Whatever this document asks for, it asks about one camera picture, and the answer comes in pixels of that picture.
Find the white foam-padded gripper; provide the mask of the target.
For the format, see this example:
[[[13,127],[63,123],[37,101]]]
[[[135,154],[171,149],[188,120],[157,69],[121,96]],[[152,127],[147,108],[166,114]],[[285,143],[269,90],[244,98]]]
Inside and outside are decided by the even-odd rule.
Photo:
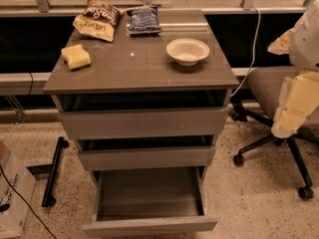
[[[296,133],[319,106],[318,93],[318,72],[303,71],[295,78],[286,77],[281,86],[272,133],[279,138]]]

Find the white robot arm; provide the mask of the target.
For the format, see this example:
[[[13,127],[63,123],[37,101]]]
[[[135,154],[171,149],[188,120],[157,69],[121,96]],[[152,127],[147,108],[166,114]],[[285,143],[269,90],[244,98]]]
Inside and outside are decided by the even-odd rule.
[[[286,77],[282,84],[271,129],[275,136],[286,138],[296,133],[319,106],[319,0],[267,51],[288,54],[290,63],[300,70],[298,76]]]

